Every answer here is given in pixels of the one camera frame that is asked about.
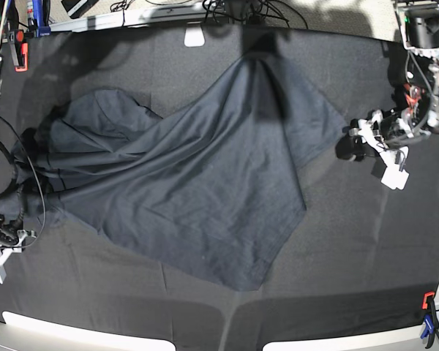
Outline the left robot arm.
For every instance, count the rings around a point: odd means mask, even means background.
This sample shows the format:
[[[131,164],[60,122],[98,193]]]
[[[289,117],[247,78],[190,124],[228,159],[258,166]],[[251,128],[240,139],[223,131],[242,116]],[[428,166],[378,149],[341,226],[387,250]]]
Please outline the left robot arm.
[[[403,171],[408,146],[439,135],[439,1],[394,1],[393,8],[406,52],[404,103],[352,120],[336,154],[357,162],[378,156]]]

